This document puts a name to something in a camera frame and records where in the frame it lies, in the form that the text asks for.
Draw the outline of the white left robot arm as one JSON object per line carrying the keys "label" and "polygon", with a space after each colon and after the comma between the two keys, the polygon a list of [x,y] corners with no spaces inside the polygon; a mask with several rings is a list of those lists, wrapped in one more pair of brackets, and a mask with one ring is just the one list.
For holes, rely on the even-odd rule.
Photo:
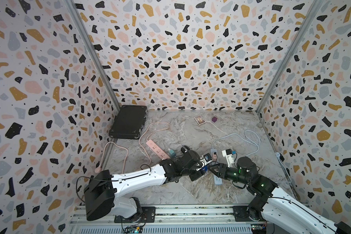
{"label": "white left robot arm", "polygon": [[203,168],[213,161],[210,154],[201,157],[188,147],[182,152],[179,157],[162,160],[147,169],[126,174],[111,174],[104,170],[91,178],[83,191],[87,221],[95,221],[109,213],[137,221],[143,214],[142,206],[138,198],[126,198],[126,194],[178,182],[184,176],[195,181],[205,174]]}

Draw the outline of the pink power strip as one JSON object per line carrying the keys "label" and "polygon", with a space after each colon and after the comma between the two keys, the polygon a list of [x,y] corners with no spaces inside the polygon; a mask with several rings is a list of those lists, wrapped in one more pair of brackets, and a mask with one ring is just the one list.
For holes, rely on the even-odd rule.
{"label": "pink power strip", "polygon": [[146,142],[146,145],[161,159],[170,159],[168,154],[164,152],[157,144],[155,144],[151,139]]}

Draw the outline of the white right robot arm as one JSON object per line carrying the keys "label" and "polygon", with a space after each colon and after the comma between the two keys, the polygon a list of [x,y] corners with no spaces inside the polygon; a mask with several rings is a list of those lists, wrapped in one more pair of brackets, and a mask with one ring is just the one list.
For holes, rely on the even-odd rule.
{"label": "white right robot arm", "polygon": [[236,168],[216,163],[208,169],[221,179],[242,183],[242,189],[254,195],[247,207],[248,217],[253,221],[263,219],[290,234],[351,234],[351,227],[345,222],[335,223],[317,214],[261,175],[248,157],[239,158]]}

